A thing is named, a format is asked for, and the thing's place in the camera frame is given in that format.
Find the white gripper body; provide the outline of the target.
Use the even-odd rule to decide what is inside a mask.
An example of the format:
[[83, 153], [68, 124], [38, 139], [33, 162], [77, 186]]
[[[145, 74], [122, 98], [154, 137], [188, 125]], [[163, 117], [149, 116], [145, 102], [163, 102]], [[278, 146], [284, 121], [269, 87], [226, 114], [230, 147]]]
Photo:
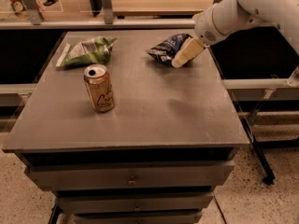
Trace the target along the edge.
[[192, 18], [195, 22], [194, 32], [206, 45], [215, 45], [228, 37], [219, 31], [213, 20], [214, 7], [195, 14]]

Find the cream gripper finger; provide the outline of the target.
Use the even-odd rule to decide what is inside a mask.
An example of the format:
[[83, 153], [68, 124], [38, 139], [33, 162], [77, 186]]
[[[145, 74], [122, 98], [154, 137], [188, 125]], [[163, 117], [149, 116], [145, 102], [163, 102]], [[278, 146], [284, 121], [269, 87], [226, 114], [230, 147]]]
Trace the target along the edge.
[[204, 49], [205, 44], [200, 39], [189, 37], [185, 40], [171, 64], [175, 68], [180, 68], [199, 55]]

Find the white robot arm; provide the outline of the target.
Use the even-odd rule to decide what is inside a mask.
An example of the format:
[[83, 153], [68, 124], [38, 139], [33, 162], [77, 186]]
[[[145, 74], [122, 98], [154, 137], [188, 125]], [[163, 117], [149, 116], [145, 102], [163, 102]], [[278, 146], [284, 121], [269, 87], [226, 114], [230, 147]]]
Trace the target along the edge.
[[299, 0], [222, 0], [193, 16], [195, 38], [191, 38], [171, 64], [180, 68], [206, 47], [229, 35], [262, 23], [275, 26], [299, 53]]

